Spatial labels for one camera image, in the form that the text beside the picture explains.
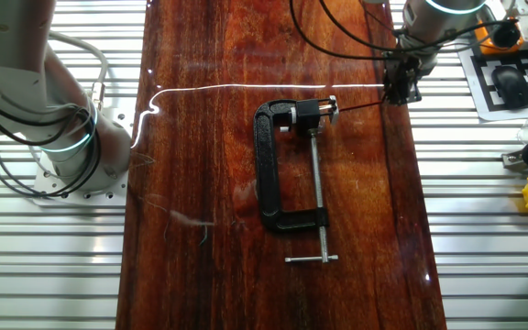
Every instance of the glossy wooden surface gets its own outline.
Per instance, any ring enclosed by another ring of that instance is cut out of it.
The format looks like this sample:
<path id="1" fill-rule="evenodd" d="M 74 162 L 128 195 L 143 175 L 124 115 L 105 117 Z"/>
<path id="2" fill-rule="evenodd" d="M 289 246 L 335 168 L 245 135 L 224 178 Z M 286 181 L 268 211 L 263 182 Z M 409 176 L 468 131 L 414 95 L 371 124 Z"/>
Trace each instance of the glossy wooden surface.
<path id="1" fill-rule="evenodd" d="M 335 0 L 346 27 L 388 31 L 360 3 Z M 312 39 L 368 49 L 296 1 Z M 388 22 L 388 8 L 368 5 Z M 281 98 L 380 99 L 381 64 L 305 43 L 286 0 L 148 2 L 129 172 L 118 329 L 444 329 L 445 318 L 406 107 L 343 113 L 319 138 L 337 262 L 316 233 L 264 230 L 255 194 L 252 119 Z M 287 210 L 314 206 L 309 141 L 277 134 Z"/>

